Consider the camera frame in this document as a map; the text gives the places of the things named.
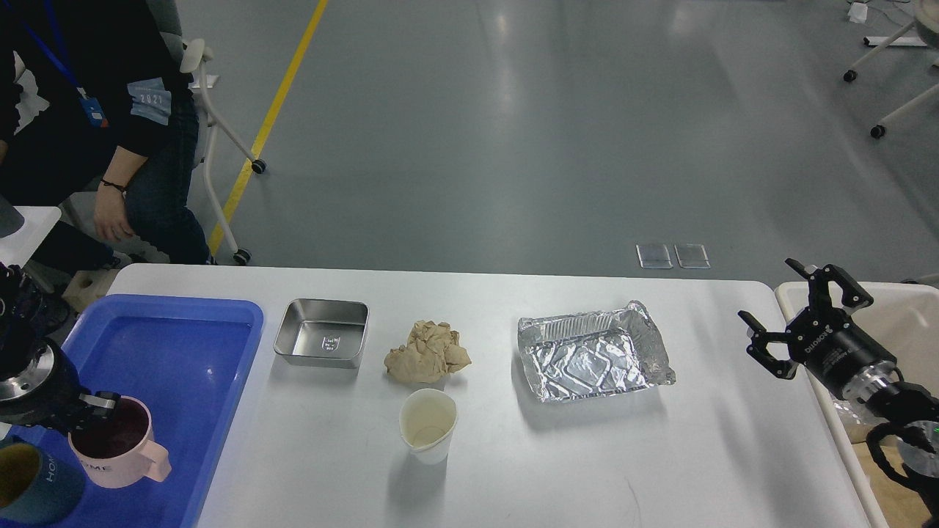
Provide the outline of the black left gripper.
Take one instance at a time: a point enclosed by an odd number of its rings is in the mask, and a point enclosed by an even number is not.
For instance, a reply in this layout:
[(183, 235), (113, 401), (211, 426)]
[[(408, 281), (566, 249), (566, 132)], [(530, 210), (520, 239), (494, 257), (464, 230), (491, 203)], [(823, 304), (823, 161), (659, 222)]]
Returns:
[(107, 391), (84, 394), (73, 362), (47, 337), (34, 341), (26, 370), (2, 377), (1, 421), (17, 427), (93, 429), (113, 418), (122, 398)]

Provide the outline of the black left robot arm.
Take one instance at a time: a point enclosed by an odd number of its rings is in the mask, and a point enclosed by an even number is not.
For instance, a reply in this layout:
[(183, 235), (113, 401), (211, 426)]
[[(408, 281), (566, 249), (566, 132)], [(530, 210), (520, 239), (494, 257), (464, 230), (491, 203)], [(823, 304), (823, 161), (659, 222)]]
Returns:
[(110, 421), (121, 395), (92, 394), (81, 384), (73, 361), (49, 337), (64, 323), (58, 310), (22, 267), (2, 267), (2, 422), (66, 436)]

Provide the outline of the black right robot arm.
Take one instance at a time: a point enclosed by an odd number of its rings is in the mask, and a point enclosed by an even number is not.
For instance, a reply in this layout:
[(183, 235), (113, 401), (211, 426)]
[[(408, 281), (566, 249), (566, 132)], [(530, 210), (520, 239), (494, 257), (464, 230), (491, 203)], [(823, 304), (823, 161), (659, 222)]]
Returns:
[(804, 365), (833, 397), (855, 401), (882, 422), (866, 434), (873, 462), (887, 478), (915, 491), (937, 525), (938, 401), (928, 389), (908, 382), (896, 357), (852, 320), (873, 297), (834, 264), (806, 268), (786, 264), (808, 284), (808, 303), (784, 331), (766, 330), (753, 315), (739, 312), (748, 325), (748, 354), (781, 380)]

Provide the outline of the person's left hand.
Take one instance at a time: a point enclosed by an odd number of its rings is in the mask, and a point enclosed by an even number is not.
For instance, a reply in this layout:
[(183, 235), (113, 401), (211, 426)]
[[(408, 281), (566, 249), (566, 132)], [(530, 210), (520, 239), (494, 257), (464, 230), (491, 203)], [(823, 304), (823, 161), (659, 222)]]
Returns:
[(136, 235), (128, 220), (124, 194), (115, 187), (98, 187), (93, 221), (98, 237), (111, 243)]

